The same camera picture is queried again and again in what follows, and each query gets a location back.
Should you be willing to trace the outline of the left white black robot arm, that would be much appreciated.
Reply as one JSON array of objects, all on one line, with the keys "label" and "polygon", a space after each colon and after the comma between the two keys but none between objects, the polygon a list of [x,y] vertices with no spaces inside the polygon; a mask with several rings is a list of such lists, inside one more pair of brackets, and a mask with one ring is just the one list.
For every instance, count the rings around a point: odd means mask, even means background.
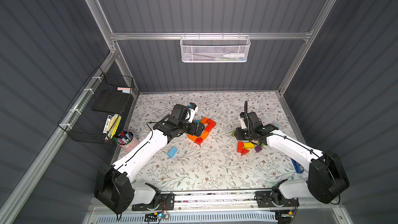
[{"label": "left white black robot arm", "polygon": [[172,139],[184,133],[201,134],[204,124],[195,122],[198,106],[176,104],[171,114],[156,122],[150,133],[132,151],[113,164],[102,165],[98,172],[94,197],[112,210],[122,214],[130,205],[157,207],[161,192],[150,183],[135,180],[139,170]]}]

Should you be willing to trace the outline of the orange rectangular block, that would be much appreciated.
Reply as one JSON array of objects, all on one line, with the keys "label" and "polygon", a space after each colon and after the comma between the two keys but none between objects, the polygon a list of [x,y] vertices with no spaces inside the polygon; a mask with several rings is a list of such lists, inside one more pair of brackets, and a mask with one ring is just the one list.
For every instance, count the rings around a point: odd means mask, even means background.
[{"label": "orange rectangular block", "polygon": [[206,124],[207,124],[207,120],[208,120],[208,118],[204,117],[204,118],[200,121],[200,123],[202,123],[203,125],[206,125]]}]

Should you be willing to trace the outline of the red rectangular block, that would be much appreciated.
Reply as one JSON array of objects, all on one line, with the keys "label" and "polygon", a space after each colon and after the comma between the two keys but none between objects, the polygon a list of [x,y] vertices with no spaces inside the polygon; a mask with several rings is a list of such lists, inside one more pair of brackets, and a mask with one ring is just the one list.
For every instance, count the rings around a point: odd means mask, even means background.
[{"label": "red rectangular block", "polygon": [[208,124],[208,126],[205,128],[206,132],[210,132],[214,128],[213,124]]},{"label": "red rectangular block", "polygon": [[211,120],[211,119],[207,119],[206,123],[207,123],[207,124],[211,124],[211,125],[214,126],[214,127],[215,127],[216,124],[217,124],[216,122],[214,122],[214,121]]}]

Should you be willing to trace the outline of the small red block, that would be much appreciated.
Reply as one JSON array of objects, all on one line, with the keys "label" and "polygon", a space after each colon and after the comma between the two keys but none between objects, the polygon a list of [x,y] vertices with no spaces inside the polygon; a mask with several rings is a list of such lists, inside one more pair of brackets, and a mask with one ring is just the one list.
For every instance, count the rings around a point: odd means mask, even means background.
[{"label": "small red block", "polygon": [[201,145],[201,144],[203,143],[203,139],[197,138],[197,139],[195,140],[195,143],[196,143],[197,145]]}]

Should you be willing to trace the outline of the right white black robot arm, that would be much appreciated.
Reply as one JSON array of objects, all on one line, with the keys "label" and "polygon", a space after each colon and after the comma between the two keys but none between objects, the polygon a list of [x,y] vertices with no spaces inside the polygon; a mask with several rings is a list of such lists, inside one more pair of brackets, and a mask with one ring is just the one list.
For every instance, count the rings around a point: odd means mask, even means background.
[{"label": "right white black robot arm", "polygon": [[305,179],[284,179],[272,187],[273,203],[283,206],[288,200],[313,197],[329,204],[350,186],[339,156],[309,147],[287,136],[272,124],[263,125],[254,112],[240,113],[240,127],[235,130],[239,141],[258,141],[282,152],[308,173]]}]

